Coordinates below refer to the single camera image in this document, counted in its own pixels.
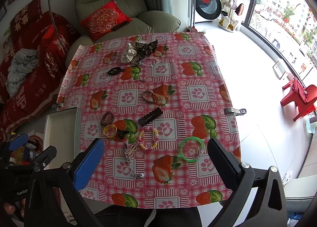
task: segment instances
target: washing machine door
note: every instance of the washing machine door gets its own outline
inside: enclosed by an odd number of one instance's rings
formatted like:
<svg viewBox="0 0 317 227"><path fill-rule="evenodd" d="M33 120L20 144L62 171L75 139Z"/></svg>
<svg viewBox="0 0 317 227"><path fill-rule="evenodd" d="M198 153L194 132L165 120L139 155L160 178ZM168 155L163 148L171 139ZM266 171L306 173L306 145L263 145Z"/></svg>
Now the washing machine door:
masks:
<svg viewBox="0 0 317 227"><path fill-rule="evenodd" d="M208 20L216 19L221 13L220 0L195 0L196 12Z"/></svg>

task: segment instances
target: blue gripper pad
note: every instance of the blue gripper pad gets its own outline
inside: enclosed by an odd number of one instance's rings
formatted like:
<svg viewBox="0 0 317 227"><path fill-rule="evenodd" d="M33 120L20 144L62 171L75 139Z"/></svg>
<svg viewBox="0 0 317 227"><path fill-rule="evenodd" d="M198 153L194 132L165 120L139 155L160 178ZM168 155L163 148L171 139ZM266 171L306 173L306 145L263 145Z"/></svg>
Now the blue gripper pad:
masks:
<svg viewBox="0 0 317 227"><path fill-rule="evenodd" d="M26 144L29 141L29 136L27 134L22 134L16 139L12 140L9 144L9 151L15 151L20 146Z"/></svg>
<svg viewBox="0 0 317 227"><path fill-rule="evenodd" d="M99 139L90 152L81 161L80 165L74 172L74 187L77 191L84 189L91 175L94 173L98 163L105 150L105 144Z"/></svg>

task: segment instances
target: green bracelet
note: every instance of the green bracelet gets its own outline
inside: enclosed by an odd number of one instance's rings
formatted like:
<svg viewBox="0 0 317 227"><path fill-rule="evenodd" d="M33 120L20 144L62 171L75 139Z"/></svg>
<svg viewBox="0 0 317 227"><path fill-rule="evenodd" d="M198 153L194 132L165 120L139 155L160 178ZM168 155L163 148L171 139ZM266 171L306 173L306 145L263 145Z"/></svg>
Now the green bracelet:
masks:
<svg viewBox="0 0 317 227"><path fill-rule="evenodd" d="M187 159L187 158L183 155L183 146L185 145L186 141L189 140L189 139L194 139L194 140L198 141L198 142L200 143L200 145L201 145L200 152L199 152L199 154L196 156L196 159ZM197 138L197 137L185 138L185 139L180 143L180 157L181 157L182 159L184 159L184 160L185 160L186 162L188 162L188 163L195 163L195 162L197 162L197 161L201 158L201 156L202 156L202 154L203 154L204 148L205 148L205 144L203 143L202 139Z"/></svg>

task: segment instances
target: floor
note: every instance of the floor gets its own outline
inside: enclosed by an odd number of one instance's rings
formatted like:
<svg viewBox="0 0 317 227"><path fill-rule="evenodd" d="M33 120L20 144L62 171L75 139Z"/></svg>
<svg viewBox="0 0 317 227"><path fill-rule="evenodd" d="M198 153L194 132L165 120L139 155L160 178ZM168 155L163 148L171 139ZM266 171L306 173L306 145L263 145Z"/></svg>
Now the floor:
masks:
<svg viewBox="0 0 317 227"><path fill-rule="evenodd" d="M198 23L196 28L206 30L205 36L215 48L233 107L247 110L237 116L242 160L259 169L275 165L281 177L292 170L296 178L312 135L306 132L303 118L293 121L297 115L294 103L281 107L281 99L289 92L282 86L288 80L276 77L275 62L242 32L224 31L215 21ZM236 225L244 221L255 193L253 188ZM202 226L208 226L221 208L218 203L200 206Z"/></svg>

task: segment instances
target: bolt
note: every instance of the bolt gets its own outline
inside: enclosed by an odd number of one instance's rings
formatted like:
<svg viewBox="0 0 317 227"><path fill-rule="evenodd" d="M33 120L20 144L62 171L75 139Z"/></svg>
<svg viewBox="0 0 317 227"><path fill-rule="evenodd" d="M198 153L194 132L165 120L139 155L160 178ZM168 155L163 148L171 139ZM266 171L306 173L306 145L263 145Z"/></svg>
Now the bolt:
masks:
<svg viewBox="0 0 317 227"><path fill-rule="evenodd" d="M62 168L68 169L70 167L70 162L63 163Z"/></svg>
<svg viewBox="0 0 317 227"><path fill-rule="evenodd" d="M272 172L277 172L277 168L275 166L271 166L270 169L271 169Z"/></svg>
<svg viewBox="0 0 317 227"><path fill-rule="evenodd" d="M250 167L250 165L247 162L242 162L241 166L245 169L248 169Z"/></svg>

